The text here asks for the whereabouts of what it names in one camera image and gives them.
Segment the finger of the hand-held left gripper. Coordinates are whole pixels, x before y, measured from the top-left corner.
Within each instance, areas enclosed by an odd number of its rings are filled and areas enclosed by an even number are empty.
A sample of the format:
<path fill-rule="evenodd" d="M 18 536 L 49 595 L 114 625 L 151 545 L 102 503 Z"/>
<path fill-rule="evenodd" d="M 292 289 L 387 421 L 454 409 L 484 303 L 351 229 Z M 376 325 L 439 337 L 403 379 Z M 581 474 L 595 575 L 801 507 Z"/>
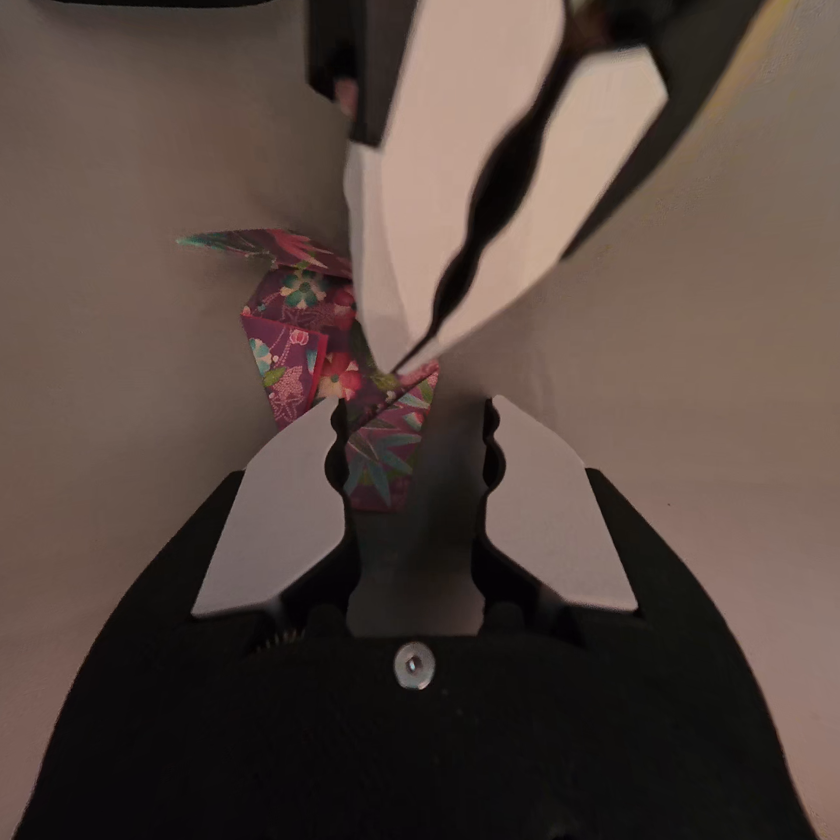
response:
<path fill-rule="evenodd" d="M 563 2 L 416 2 L 381 138 L 351 141 L 344 170 L 357 314 L 380 370 L 411 368 L 480 174 L 537 97 L 565 19 Z"/>
<path fill-rule="evenodd" d="M 540 281 L 560 260 L 667 100 L 649 49 L 583 58 L 553 106 L 521 204 L 483 248 L 465 299 L 436 335 L 394 371 L 403 373 L 437 358 Z"/>

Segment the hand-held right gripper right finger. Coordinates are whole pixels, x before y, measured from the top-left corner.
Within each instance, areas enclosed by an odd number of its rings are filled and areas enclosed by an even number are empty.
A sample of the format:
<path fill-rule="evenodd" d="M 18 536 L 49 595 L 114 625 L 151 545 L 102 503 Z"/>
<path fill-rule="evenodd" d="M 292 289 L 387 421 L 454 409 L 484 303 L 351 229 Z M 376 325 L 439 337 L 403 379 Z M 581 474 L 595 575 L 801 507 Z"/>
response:
<path fill-rule="evenodd" d="M 482 439 L 486 490 L 471 574 L 486 610 L 634 613 L 637 598 L 581 457 L 503 395 L 486 401 Z"/>

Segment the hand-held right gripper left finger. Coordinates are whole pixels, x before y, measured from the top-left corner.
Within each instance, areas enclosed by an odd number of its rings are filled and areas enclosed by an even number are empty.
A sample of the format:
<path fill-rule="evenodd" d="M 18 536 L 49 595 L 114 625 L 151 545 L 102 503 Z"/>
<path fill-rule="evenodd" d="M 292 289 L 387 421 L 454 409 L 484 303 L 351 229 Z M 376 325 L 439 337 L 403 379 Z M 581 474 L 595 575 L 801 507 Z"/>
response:
<path fill-rule="evenodd" d="M 328 398 L 248 462 L 192 607 L 194 617 L 343 612 L 361 577 L 344 492 L 347 406 Z"/>

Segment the purple floral origami paper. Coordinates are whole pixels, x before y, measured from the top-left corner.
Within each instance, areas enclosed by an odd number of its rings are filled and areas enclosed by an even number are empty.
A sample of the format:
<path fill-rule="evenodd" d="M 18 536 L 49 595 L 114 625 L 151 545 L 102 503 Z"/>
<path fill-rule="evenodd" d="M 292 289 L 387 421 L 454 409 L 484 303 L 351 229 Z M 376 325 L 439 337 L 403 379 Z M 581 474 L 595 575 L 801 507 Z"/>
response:
<path fill-rule="evenodd" d="M 404 509 L 436 391 L 438 363 L 381 371 L 361 324 L 350 261 L 282 228 L 190 234 L 179 245 L 266 259 L 269 270 L 239 319 L 277 428 L 320 402 L 345 402 L 352 507 Z"/>

